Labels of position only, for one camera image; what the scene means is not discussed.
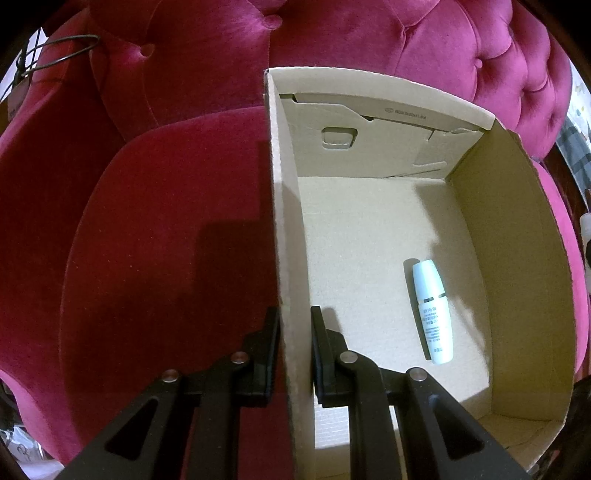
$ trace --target cardboard box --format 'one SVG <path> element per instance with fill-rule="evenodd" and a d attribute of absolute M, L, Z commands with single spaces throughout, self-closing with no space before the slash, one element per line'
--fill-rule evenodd
<path fill-rule="evenodd" d="M 566 253 L 519 138 L 381 74 L 275 68 L 266 86 L 296 478 L 349 470 L 346 409 L 314 407 L 311 305 L 379 366 L 425 368 L 531 466 L 566 416 L 575 331 Z M 414 297 L 412 264 L 429 258 L 452 316 L 444 365 L 426 359 Z"/>

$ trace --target white plastic bottle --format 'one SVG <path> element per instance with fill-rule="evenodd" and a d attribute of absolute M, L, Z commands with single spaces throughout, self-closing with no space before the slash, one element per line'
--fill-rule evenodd
<path fill-rule="evenodd" d="M 441 277 L 433 260 L 413 265 L 413 277 L 431 361 L 438 365 L 445 364 L 453 358 L 453 337 L 449 305 Z"/>

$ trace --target metal screw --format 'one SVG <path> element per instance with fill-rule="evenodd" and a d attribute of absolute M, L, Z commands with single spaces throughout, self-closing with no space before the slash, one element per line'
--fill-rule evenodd
<path fill-rule="evenodd" d="M 178 370 L 171 368 L 169 370 L 165 370 L 162 376 L 160 377 L 164 383 L 174 383 L 178 380 L 180 374 Z"/>
<path fill-rule="evenodd" d="M 359 358 L 355 352 L 347 350 L 339 355 L 340 361 L 344 364 L 354 364 Z"/>
<path fill-rule="evenodd" d="M 422 382 L 427 379 L 427 372 L 420 367 L 411 368 L 409 375 L 415 382 Z"/>
<path fill-rule="evenodd" d="M 230 357 L 230 360 L 232 360 L 232 363 L 237 364 L 237 365 L 245 364 L 246 362 L 248 362 L 249 359 L 250 359 L 250 357 L 248 356 L 248 353 L 246 353 L 246 352 L 234 352 L 232 354 L 232 356 Z"/>

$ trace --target red velvet chair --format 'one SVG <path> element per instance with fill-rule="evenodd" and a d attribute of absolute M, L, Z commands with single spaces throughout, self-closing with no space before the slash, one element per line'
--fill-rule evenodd
<path fill-rule="evenodd" d="M 426 83 L 491 110 L 535 157 L 570 97 L 566 55 L 511 0 L 91 0 L 57 25 L 101 42 L 36 73 L 0 139 L 0 376 L 65 462 L 161 371 L 209 366 L 278 302 L 266 68 Z M 241 478 L 291 476 L 284 391 L 243 416 Z"/>

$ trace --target light blue bottle cap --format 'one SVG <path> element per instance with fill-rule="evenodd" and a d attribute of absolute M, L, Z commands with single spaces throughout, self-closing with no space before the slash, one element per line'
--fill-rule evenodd
<path fill-rule="evenodd" d="M 433 260 L 425 260 L 413 265 L 414 290 L 417 300 L 423 301 L 438 298 L 445 293 L 441 277 Z"/>

